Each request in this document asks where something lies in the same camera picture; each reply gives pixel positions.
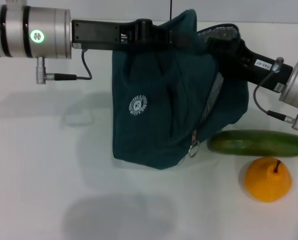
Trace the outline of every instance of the teal backpack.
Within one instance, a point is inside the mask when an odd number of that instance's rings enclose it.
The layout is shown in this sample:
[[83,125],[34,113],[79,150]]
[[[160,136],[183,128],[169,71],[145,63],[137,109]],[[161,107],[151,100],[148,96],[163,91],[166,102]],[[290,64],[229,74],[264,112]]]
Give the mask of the teal backpack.
[[161,25],[189,36],[187,48],[112,56],[113,154],[117,159],[166,169],[199,142],[247,111],[246,81],[223,79],[216,59],[197,34],[194,10]]

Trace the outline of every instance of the zipper pull ring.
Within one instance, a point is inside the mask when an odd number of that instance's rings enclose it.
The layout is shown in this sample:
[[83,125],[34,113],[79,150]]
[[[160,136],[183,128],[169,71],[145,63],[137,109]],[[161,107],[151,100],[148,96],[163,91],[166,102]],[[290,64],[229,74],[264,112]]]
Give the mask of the zipper pull ring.
[[199,148],[200,148],[200,142],[197,140],[197,130],[194,129],[192,132],[192,144],[189,149],[189,156],[193,158],[198,153]]

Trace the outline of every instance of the orange fruit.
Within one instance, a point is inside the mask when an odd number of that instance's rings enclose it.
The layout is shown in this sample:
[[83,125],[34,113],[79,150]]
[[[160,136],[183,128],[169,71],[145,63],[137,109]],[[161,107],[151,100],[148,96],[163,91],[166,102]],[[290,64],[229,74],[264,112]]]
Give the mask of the orange fruit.
[[292,177],[280,160],[274,157],[262,157],[249,166],[244,183],[253,197],[263,202],[272,202],[289,192]]

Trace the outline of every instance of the white circular logo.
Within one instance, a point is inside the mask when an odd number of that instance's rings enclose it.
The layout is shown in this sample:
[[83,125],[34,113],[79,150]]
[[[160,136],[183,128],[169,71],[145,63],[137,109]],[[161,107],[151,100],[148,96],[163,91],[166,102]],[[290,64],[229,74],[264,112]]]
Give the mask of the white circular logo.
[[145,95],[138,95],[132,99],[129,105],[129,111],[137,116],[147,108],[148,100]]

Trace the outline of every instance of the green cucumber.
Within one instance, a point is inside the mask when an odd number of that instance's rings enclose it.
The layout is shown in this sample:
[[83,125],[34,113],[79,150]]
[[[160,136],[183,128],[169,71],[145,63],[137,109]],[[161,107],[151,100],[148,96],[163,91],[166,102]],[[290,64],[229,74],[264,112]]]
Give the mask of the green cucumber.
[[230,130],[208,140],[213,152],[244,156],[298,156],[298,135],[270,130]]

